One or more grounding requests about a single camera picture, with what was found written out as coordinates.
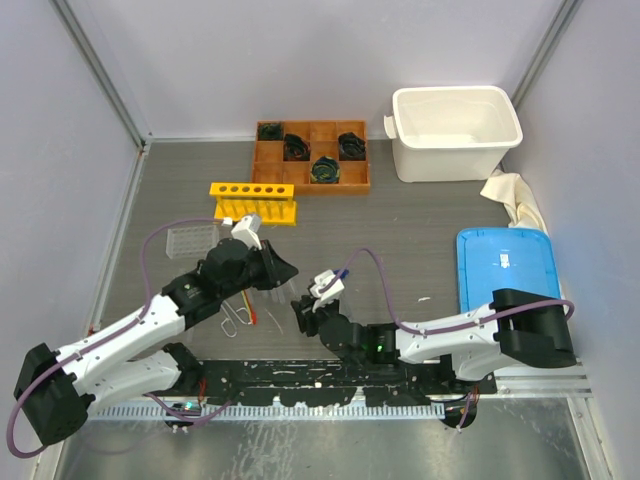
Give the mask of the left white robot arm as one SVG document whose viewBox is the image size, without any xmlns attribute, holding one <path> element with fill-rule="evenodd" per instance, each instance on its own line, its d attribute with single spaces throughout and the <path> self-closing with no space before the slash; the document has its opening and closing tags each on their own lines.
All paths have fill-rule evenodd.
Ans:
<svg viewBox="0 0 640 480">
<path fill-rule="evenodd" d="M 249 247 L 223 239 L 196 267 L 108 328 L 57 350 L 41 343 L 26 355 L 14 396 L 41 444 L 59 443 L 89 415 L 130 397 L 172 390 L 194 393 L 203 367 L 172 342 L 250 288 L 273 290 L 298 274 L 264 240 Z"/>
</svg>

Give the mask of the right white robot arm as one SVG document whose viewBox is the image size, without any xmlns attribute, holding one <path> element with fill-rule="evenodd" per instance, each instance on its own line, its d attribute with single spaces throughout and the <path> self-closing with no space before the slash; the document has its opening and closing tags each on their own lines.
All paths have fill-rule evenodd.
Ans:
<svg viewBox="0 0 640 480">
<path fill-rule="evenodd" d="M 409 324 L 361 325 L 340 312 L 338 300 L 324 304 L 311 295 L 291 307 L 300 332 L 319 337 L 341 361 L 369 368 L 438 360 L 440 385 L 452 394 L 517 364 L 538 369 L 577 364 L 568 328 L 573 303 L 516 289 L 495 290 L 491 302 L 468 312 Z"/>
</svg>

